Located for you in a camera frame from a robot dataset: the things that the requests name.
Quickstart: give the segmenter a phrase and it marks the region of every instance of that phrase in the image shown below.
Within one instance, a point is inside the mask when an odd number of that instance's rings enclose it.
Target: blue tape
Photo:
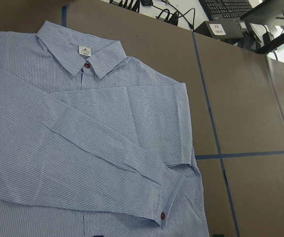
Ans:
[[[278,96],[277,96],[277,92],[276,92],[276,89],[275,89],[274,81],[272,80],[272,75],[271,75],[271,71],[270,71],[270,67],[269,67],[268,57],[267,57],[267,55],[264,55],[264,57],[265,57],[265,61],[266,61],[266,65],[267,65],[267,69],[268,69],[268,73],[269,73],[270,83],[271,83],[272,89],[274,91],[275,98],[276,98],[276,101],[277,101],[277,104],[278,104],[278,107],[279,107],[282,119],[284,121],[284,114],[282,112],[281,105],[280,105],[280,102],[279,102],[279,99],[278,99]]]
[[[67,8],[69,7],[69,4],[65,5],[62,7],[62,18],[61,18],[61,22],[62,22],[62,26],[66,27],[67,26]]]
[[[216,143],[216,147],[217,147],[217,152],[218,152],[218,156],[219,156],[219,160],[220,160],[220,164],[221,164],[221,168],[222,168],[222,173],[223,173],[223,178],[224,178],[224,182],[225,182],[225,186],[226,186],[226,191],[227,191],[227,195],[228,195],[228,198],[229,198],[231,212],[232,212],[232,216],[233,216],[233,220],[234,220],[236,235],[237,235],[237,237],[241,237],[239,226],[238,226],[237,219],[236,219],[235,210],[234,210],[234,205],[233,205],[233,201],[232,201],[231,191],[230,191],[230,187],[229,187],[229,184],[228,184],[228,181],[227,181],[227,177],[226,177],[226,172],[225,172],[225,167],[224,167],[224,163],[223,163],[223,158],[221,157],[221,149],[220,149],[220,145],[219,145],[219,140],[217,138],[217,133],[216,133],[216,128],[215,128],[215,124],[214,124],[213,114],[212,114],[212,110],[211,110],[209,97],[208,97],[208,94],[207,94],[207,89],[206,89],[206,85],[205,85],[205,81],[204,81],[204,76],[203,76],[203,71],[202,71],[199,51],[198,51],[198,47],[197,47],[196,36],[195,36],[194,32],[192,32],[192,38],[193,38],[193,43],[195,45],[199,71],[200,71],[202,85],[203,85],[203,89],[204,89],[204,95],[205,95],[205,99],[206,99],[206,105],[207,105],[207,108],[208,108],[208,111],[209,111],[209,115],[210,115],[210,120],[211,120],[211,124],[212,124],[214,139],[215,139],[215,143]]]
[[[219,155],[201,155],[201,156],[196,156],[196,159],[200,160],[200,159],[256,157],[256,156],[271,156],[271,155],[282,155],[282,154],[284,154],[284,151],[249,152],[249,153],[232,153],[232,154],[219,154]]]

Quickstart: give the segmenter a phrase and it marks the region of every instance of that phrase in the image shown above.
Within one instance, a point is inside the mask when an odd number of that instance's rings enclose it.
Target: shirt collar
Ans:
[[[45,21],[36,36],[73,76],[88,61],[96,75],[101,79],[126,57],[120,41],[83,34],[48,21]],[[82,58],[70,42],[89,46],[92,56],[87,59]]]

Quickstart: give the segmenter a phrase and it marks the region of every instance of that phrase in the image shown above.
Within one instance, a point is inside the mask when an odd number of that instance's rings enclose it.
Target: shirt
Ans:
[[[208,236],[185,84],[119,41],[0,32],[0,236]]]

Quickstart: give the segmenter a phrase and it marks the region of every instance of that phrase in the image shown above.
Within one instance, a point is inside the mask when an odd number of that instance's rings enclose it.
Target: keyboard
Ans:
[[[239,20],[252,10],[248,0],[199,0],[210,21]]]

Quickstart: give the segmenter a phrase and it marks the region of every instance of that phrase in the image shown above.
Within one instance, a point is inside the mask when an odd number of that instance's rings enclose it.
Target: clothing label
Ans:
[[[87,46],[79,46],[79,54],[91,57],[91,48]]]
[[[215,36],[225,36],[226,33],[221,24],[209,24]]]

